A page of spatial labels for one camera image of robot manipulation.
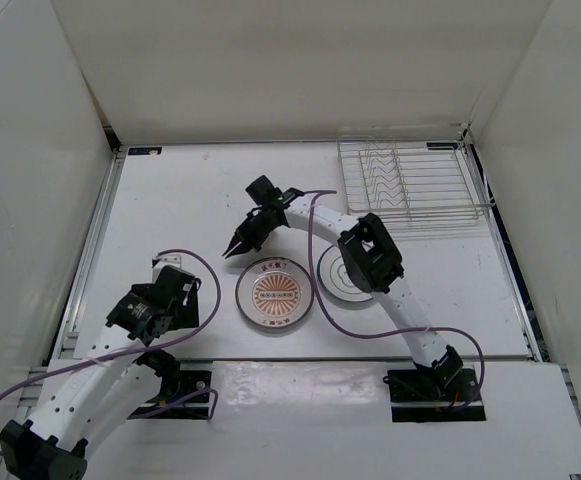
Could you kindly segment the glass plate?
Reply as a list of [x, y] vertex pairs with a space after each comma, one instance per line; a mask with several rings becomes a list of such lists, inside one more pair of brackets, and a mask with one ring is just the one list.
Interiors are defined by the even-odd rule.
[[333, 299], [348, 304], [366, 304], [370, 294], [357, 288], [349, 278], [339, 249], [332, 245], [319, 257], [317, 280], [321, 288]]

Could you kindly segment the blue label sticker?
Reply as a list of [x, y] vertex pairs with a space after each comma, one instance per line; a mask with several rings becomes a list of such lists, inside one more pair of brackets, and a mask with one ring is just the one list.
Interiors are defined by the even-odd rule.
[[161, 147], [131, 147], [127, 151], [128, 156], [156, 156], [161, 153]]

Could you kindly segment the aluminium table rail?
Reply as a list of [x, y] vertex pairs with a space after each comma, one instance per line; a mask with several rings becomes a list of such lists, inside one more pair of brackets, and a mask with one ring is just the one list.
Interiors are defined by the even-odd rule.
[[79, 335], [81, 318], [86, 308], [88, 289], [96, 269], [105, 237], [110, 212], [122, 174], [126, 153], [122, 147], [113, 151], [112, 159], [102, 182], [86, 239], [73, 276], [69, 294], [49, 347], [42, 361], [48, 366], [66, 350], [73, 351]]

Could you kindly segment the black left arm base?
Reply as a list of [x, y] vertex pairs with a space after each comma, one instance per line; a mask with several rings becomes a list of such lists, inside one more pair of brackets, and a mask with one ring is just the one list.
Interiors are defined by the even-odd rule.
[[183, 363], [179, 370], [179, 381], [171, 383], [158, 396], [148, 400], [138, 407], [130, 416], [146, 415], [166, 405], [178, 401], [185, 396], [193, 395], [183, 404], [176, 405], [167, 411], [151, 415], [148, 420], [208, 420], [215, 397], [210, 392], [198, 394], [198, 391], [209, 389], [212, 386], [213, 365], [211, 362]]

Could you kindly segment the orange sunburst plate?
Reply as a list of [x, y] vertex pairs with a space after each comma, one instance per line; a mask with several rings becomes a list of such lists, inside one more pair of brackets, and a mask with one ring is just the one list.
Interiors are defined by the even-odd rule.
[[298, 326], [314, 303], [307, 270], [286, 257], [267, 257], [239, 276], [235, 300], [239, 312], [259, 329], [282, 332]]

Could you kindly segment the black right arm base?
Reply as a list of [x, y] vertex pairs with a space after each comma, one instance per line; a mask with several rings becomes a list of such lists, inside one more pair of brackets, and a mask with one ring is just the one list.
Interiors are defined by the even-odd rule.
[[412, 369], [388, 370], [393, 423], [485, 422], [486, 412], [474, 368], [464, 368], [445, 390], [427, 385]]

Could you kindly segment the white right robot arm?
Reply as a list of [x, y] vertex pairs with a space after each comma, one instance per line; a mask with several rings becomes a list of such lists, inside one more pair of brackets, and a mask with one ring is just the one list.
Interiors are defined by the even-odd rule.
[[255, 207], [236, 228], [226, 258], [259, 251], [280, 227], [308, 233], [338, 248], [348, 278], [370, 295], [404, 337], [419, 375], [419, 387], [430, 399], [450, 393], [463, 362], [433, 327], [405, 279], [400, 251], [375, 214], [352, 216], [318, 203], [317, 192], [286, 191], [263, 176], [246, 188]]

